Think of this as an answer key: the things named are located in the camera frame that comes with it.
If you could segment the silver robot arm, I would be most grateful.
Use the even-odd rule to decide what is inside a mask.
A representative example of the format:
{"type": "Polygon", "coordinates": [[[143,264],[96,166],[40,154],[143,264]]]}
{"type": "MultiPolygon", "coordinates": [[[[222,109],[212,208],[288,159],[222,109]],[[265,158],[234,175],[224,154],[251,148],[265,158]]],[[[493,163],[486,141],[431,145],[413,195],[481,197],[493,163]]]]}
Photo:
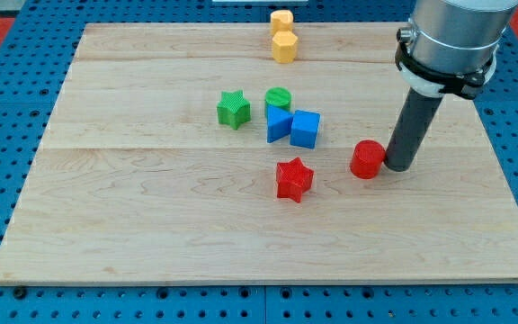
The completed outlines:
{"type": "Polygon", "coordinates": [[[496,51],[518,0],[416,0],[397,31],[395,61],[424,97],[472,100],[496,71],[496,51]]]}

